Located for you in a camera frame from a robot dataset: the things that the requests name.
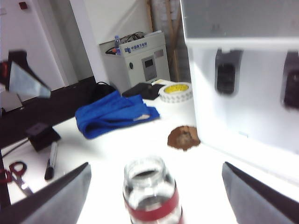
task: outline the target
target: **wooden pole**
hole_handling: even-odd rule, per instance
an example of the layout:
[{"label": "wooden pole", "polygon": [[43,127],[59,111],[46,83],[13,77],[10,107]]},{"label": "wooden pole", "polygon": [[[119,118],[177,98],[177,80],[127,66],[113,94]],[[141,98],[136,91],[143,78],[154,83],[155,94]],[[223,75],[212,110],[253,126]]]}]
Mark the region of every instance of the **wooden pole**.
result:
[{"label": "wooden pole", "polygon": [[170,57],[169,57],[170,65],[172,65],[172,60],[173,60],[173,57],[174,57],[174,49],[177,46],[178,32],[179,32],[179,28],[180,28],[181,24],[182,24],[182,14],[181,14],[181,5],[179,4],[177,19],[176,19],[176,22],[175,22],[175,25],[174,25],[173,39],[172,39],[171,46],[170,46]]},{"label": "wooden pole", "polygon": [[150,27],[151,32],[153,32],[155,29],[154,29],[154,20],[153,20],[153,17],[152,17],[152,10],[153,9],[152,9],[151,0],[146,1],[146,8],[147,8],[148,17],[149,17],[149,27]]},{"label": "wooden pole", "polygon": [[[170,43],[173,43],[175,40],[174,40],[174,32],[173,32],[172,19],[171,19],[170,0],[165,0],[165,6],[166,6],[168,27],[169,27]],[[169,52],[169,54],[168,54],[169,69],[171,68],[170,55],[172,55],[172,52]],[[176,82],[178,82],[179,81],[178,60],[177,60],[177,53],[176,53],[175,48],[173,49],[173,66],[174,66],[175,79],[176,79]]]}]

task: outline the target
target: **scissors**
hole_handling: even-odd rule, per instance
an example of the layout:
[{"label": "scissors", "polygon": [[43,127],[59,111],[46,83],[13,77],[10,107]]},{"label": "scissors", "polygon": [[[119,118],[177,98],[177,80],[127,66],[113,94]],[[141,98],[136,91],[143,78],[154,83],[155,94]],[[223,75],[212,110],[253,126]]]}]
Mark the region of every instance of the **scissors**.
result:
[{"label": "scissors", "polygon": [[[22,165],[21,170],[16,170],[16,166]],[[9,183],[14,181],[20,190],[26,195],[32,195],[33,192],[30,190],[29,186],[22,180],[22,176],[27,169],[27,165],[22,161],[17,161],[9,165],[9,170],[7,169],[0,169],[0,175],[2,173],[6,174],[4,179],[0,179],[0,184]]]}]

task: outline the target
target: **black marker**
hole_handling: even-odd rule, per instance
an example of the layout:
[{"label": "black marker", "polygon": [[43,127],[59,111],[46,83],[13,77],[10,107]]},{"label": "black marker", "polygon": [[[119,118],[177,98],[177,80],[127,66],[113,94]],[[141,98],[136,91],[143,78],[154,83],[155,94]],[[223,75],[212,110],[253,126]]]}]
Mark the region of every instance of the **black marker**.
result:
[{"label": "black marker", "polygon": [[48,160],[47,169],[45,173],[45,180],[50,180],[54,176],[54,168],[56,163],[56,157],[57,157],[57,142],[52,142],[51,145],[51,152],[50,152],[50,158]]}]

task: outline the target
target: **water bottle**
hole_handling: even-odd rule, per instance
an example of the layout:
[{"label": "water bottle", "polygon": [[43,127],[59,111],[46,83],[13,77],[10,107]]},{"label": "water bottle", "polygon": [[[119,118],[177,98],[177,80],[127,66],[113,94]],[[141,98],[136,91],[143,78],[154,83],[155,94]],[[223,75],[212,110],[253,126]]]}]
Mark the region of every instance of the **water bottle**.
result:
[{"label": "water bottle", "polygon": [[125,167],[123,196],[132,224],[183,224],[176,182],[159,157]]},{"label": "water bottle", "polygon": [[117,55],[121,55],[120,43],[121,43],[120,37],[118,35],[116,35],[114,37],[114,47],[116,49],[116,54]]}]

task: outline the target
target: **brown cookie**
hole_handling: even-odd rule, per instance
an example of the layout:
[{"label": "brown cookie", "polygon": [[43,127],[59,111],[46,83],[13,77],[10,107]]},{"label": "brown cookie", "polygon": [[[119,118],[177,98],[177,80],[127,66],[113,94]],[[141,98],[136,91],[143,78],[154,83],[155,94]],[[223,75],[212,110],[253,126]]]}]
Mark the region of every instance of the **brown cookie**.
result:
[{"label": "brown cookie", "polygon": [[167,141],[167,145],[177,149],[182,148],[184,151],[199,144],[197,129],[190,126],[180,126],[172,130]]}]

